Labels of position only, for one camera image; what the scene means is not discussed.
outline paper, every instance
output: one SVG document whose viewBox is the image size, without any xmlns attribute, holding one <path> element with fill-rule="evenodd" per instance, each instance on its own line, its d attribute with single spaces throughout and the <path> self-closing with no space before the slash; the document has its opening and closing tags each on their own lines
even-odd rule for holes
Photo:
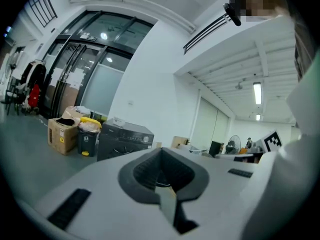
<svg viewBox="0 0 320 240">
<path fill-rule="evenodd" d="M 63 69 L 62 68 L 58 68 L 56 67 L 54 70 L 53 70 L 53 73 L 51 75 L 51 82 L 49 85 L 53 86 L 53 87 L 56 87 L 57 86 L 57 82 L 61 76 L 61 73 L 62 73 Z"/>
<path fill-rule="evenodd" d="M 113 118 L 113 124 L 116 125 L 116 126 L 123 127 L 126 124 L 126 121 L 122 120 L 122 119 L 120 119 L 118 117 L 114 117 Z"/>
<path fill-rule="evenodd" d="M 83 69 L 76 68 L 74 72 L 70 72 L 67 79 L 66 83 L 70 85 L 71 88 L 79 90 L 81 86 L 81 82 L 85 77 L 85 73 Z"/>
</svg>

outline cardboard box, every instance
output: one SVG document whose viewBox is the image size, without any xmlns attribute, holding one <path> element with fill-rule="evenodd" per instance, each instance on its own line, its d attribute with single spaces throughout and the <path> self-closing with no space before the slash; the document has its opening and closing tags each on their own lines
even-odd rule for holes
<svg viewBox="0 0 320 240">
<path fill-rule="evenodd" d="M 174 136 L 171 144 L 171 148 L 178 148 L 179 144 L 185 145 L 189 141 L 188 138 Z"/>
<path fill-rule="evenodd" d="M 62 118 L 74 120 L 72 126 L 56 122 L 59 118 L 49 119 L 48 144 L 59 153 L 67 155 L 77 145 L 78 125 L 82 117 L 90 117 L 90 115 L 76 112 L 72 107 L 67 107 Z"/>
</svg>

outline person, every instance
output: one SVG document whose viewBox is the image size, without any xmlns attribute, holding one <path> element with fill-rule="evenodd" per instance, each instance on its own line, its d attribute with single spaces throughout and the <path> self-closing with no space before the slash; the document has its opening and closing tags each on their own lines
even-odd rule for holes
<svg viewBox="0 0 320 240">
<path fill-rule="evenodd" d="M 245 145 L 245 148 L 246 148 L 246 149 L 250 149 L 251 146 L 252 146 L 252 140 L 251 140 L 251 138 L 249 137 L 249 138 L 248 138 L 248 142 L 247 142 L 246 145 Z"/>
<path fill-rule="evenodd" d="M 237 16 L 247 16 L 256 20 L 289 16 L 294 22 L 295 52 L 294 63 L 298 80 L 310 67 L 318 46 L 311 36 L 301 15 L 288 0 L 230 0 Z"/>
</svg>

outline ceiling light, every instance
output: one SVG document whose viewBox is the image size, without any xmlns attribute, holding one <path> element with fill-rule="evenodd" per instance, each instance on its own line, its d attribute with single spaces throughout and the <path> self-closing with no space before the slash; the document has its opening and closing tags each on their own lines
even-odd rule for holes
<svg viewBox="0 0 320 240">
<path fill-rule="evenodd" d="M 107 40 L 107 39 L 108 39 L 107 34 L 106 34 L 106 33 L 103 33 L 103 32 L 100 34 L 100 37 L 101 37 L 102 39 L 104 39 L 104 40 Z"/>
<path fill-rule="evenodd" d="M 254 89 L 254 95 L 255 95 L 255 104 L 261 104 L 261 99 L 262 99 L 261 83 L 254 82 L 253 89 Z"/>
</svg>

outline floor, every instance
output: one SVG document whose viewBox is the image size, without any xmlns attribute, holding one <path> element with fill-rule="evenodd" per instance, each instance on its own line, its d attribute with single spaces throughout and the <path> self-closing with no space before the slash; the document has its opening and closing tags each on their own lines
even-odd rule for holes
<svg viewBox="0 0 320 240">
<path fill-rule="evenodd" d="M 7 116 L 0 103 L 0 166 L 13 194 L 33 206 L 96 157 L 85 157 L 73 149 L 64 156 L 48 145 L 48 120 L 20 113 L 13 106 Z"/>
</svg>

